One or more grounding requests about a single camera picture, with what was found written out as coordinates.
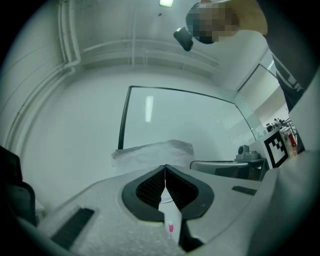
white ceiling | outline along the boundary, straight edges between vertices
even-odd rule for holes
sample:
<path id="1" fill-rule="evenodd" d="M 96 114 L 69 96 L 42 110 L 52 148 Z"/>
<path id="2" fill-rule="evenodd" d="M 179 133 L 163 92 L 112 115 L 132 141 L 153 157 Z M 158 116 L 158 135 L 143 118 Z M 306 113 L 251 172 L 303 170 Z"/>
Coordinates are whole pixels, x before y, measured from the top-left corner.
<path id="1" fill-rule="evenodd" d="M 131 64 L 135 30 L 135 64 L 185 69 L 218 86 L 237 90 L 265 50 L 265 45 L 261 47 L 262 36 L 256 44 L 253 40 L 257 40 L 257 35 L 252 31 L 239 32 L 227 41 L 210 45 L 193 40 L 194 46 L 187 53 L 173 33 L 186 25 L 186 14 L 197 2 L 174 0 L 172 7 L 164 7 L 159 0 L 76 0 L 76 30 L 83 63 Z M 84 53 L 89 47 L 108 42 Z M 231 73 L 235 77 L 226 84 Z"/>

